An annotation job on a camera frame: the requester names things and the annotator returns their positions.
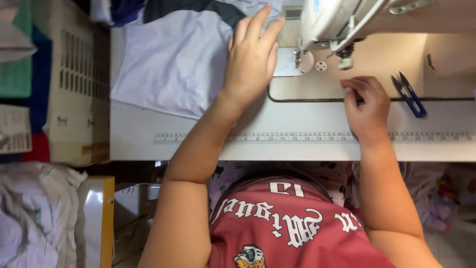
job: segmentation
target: hand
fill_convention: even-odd
[[[359,138],[361,146],[372,146],[388,141],[387,117],[390,98],[382,84],[373,76],[358,76],[341,80],[346,89],[344,105],[350,129]],[[357,105],[357,95],[364,104]]]
[[[242,19],[228,41],[228,61],[220,94],[242,112],[263,93],[273,78],[278,56],[275,39],[284,19],[274,22],[260,38],[270,11],[268,4],[253,18]]]

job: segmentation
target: ruler numbers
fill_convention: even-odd
[[[180,143],[187,132],[154,133],[154,143]],[[391,131],[394,144],[472,144],[476,133],[467,131]],[[350,131],[290,131],[231,133],[227,142],[246,144],[358,144]]]

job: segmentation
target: maroon shirt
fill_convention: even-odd
[[[242,185],[210,218],[209,268],[392,267],[349,210],[285,176]]]

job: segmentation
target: blue thread snips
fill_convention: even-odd
[[[415,117],[416,118],[425,117],[426,116],[426,110],[423,107],[423,105],[421,104],[420,99],[418,98],[417,94],[415,94],[415,91],[413,91],[412,86],[410,85],[408,80],[405,78],[405,76],[401,72],[399,72],[399,73],[400,73],[400,79],[402,80],[402,82],[400,82],[397,78],[395,78],[392,75],[393,85],[395,85],[395,88],[398,90],[398,92],[400,92],[400,95],[402,95],[402,98],[408,104],[408,106],[410,107],[410,110],[412,110]],[[409,98],[407,96],[403,87],[405,87],[408,90],[408,92],[412,96],[411,98]],[[417,112],[414,103],[416,103],[416,105],[420,109],[419,112]]]

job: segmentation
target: person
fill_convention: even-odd
[[[207,180],[225,138],[273,77],[284,20],[261,35],[270,10],[244,18],[230,36],[223,89],[170,160],[139,267],[441,267],[387,134],[390,99],[374,77],[341,81],[360,143],[362,223],[315,180],[286,169],[243,176],[208,218]]]

